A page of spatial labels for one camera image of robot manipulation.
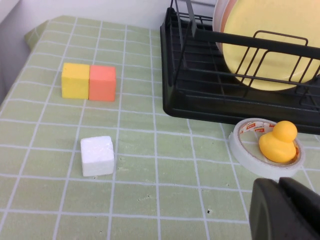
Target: table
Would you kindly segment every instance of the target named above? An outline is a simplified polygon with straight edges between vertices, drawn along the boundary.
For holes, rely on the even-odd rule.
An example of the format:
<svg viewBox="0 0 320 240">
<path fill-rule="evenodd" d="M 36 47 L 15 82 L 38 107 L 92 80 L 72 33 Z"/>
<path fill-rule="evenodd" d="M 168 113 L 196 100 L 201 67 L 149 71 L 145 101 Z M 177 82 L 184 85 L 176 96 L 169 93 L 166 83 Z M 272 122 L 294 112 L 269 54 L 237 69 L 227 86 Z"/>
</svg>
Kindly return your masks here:
<svg viewBox="0 0 320 240">
<path fill-rule="evenodd" d="M 258 176 L 230 152 L 233 125 L 164 113 L 158 30 L 60 16 L 25 40 L 0 107 L 0 239 L 251 239 Z M 115 66 L 115 102 L 62 98 L 65 62 Z M 94 136 L 112 138 L 112 175 L 82 176 L 80 139 Z M 320 138 L 298 137 L 294 179 L 319 193 Z"/>
</svg>

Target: yellow plate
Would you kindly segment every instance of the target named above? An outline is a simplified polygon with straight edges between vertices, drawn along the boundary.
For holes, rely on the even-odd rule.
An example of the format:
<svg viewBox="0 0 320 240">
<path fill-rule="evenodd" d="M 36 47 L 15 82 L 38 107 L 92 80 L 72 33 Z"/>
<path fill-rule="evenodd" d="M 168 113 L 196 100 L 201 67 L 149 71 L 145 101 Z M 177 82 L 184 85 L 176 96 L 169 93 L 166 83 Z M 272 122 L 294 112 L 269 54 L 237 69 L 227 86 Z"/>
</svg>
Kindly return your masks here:
<svg viewBox="0 0 320 240">
<path fill-rule="evenodd" d="M 238 0 L 234 5 L 224 28 L 224 33 L 253 37 L 256 31 L 270 31 L 308 39 L 308 46 L 320 47 L 320 0 Z M 270 33 L 258 33 L 257 38 L 304 45 L 302 39 L 279 36 Z M 226 64 L 235 73 L 247 50 L 246 46 L 223 43 L 222 51 Z M 245 74 L 256 49 L 251 48 L 238 72 Z M 253 76 L 263 54 L 260 49 L 247 73 Z M 269 52 L 260 66 L 257 77 L 288 81 L 299 57 L 278 52 Z M 291 78 L 299 82 L 310 59 L 303 57 Z M 318 67 L 319 60 L 313 60 L 302 83 L 311 80 Z M 249 85 L 251 79 L 245 78 L 243 83 Z M 252 88 L 265 91 L 279 91 L 295 87 L 292 84 L 253 80 Z"/>
</svg>

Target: yellow rubber duck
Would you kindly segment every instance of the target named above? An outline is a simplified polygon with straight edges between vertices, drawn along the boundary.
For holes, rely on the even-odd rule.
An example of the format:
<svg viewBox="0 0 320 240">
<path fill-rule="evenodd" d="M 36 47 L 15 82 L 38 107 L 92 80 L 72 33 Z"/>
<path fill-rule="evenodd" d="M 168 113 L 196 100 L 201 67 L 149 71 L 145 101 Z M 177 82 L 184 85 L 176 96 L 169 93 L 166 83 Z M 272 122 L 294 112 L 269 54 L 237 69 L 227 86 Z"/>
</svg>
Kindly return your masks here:
<svg viewBox="0 0 320 240">
<path fill-rule="evenodd" d="M 271 132 L 262 135 L 259 139 L 259 147 L 262 154 L 276 163 L 287 163 L 297 153 L 294 140 L 298 130 L 290 121 L 278 122 Z"/>
</svg>

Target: orange block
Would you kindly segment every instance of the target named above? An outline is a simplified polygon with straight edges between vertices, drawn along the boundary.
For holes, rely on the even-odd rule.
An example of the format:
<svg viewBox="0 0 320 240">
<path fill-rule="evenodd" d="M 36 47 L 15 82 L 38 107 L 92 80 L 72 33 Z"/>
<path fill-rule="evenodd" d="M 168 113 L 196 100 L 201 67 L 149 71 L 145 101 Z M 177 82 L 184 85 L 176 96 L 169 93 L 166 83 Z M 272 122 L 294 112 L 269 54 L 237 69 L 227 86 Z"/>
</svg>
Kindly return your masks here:
<svg viewBox="0 0 320 240">
<path fill-rule="evenodd" d="M 116 99 L 116 68 L 90 66 L 89 100 L 114 102 Z"/>
</svg>

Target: dish rack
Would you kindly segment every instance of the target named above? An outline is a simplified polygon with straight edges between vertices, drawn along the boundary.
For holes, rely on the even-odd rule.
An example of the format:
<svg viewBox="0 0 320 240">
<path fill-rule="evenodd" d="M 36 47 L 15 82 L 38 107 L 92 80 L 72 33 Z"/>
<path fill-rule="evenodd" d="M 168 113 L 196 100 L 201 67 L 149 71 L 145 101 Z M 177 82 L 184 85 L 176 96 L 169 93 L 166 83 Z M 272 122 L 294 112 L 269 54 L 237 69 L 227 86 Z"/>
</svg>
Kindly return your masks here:
<svg viewBox="0 0 320 240">
<path fill-rule="evenodd" d="M 162 99 L 163 110 L 168 115 L 234 125 L 247 118 L 274 122 L 288 120 L 301 133 L 320 135 L 320 66 L 313 79 L 306 83 L 257 77 L 262 61 L 254 75 L 231 73 L 216 43 L 245 46 L 247 52 L 253 48 L 266 50 L 265 54 L 291 54 L 298 56 L 298 63 L 301 58 L 308 58 L 310 61 L 304 73 L 311 61 L 320 60 L 320 48 L 308 46 L 308 40 L 302 37 L 289 36 L 305 40 L 305 45 L 256 38 L 256 35 L 247 37 L 214 32 L 212 17 L 194 14 L 191 0 L 185 0 L 185 4 L 187 13 L 179 12 L 177 0 L 171 0 L 160 27 Z M 257 90 L 244 85 L 236 77 L 295 87 L 281 91 Z"/>
</svg>

